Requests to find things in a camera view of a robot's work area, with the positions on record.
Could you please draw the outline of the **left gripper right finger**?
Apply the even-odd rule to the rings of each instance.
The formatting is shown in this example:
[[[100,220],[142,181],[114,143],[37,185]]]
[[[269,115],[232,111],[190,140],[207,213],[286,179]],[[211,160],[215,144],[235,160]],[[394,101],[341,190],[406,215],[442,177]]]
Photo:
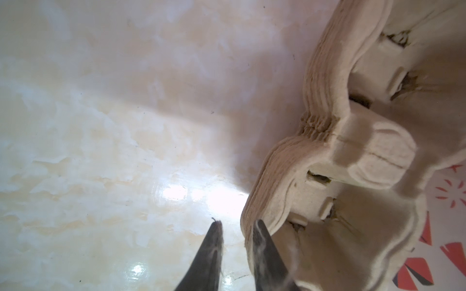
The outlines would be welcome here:
[[[299,291],[261,219],[254,223],[252,239],[256,290]]]

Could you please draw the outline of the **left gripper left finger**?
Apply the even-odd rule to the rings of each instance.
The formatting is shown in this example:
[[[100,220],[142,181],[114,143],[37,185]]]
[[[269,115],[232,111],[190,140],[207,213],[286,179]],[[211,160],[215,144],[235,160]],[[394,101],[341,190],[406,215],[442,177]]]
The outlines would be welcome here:
[[[176,291],[218,291],[223,258],[223,225],[214,221]]]

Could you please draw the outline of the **red white paper gift bag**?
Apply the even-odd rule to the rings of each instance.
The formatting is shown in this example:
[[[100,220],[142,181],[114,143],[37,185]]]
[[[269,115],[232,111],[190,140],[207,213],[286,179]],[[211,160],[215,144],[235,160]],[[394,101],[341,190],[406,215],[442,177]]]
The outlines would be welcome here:
[[[419,239],[389,291],[466,288],[466,159],[457,157],[421,181],[427,214]]]

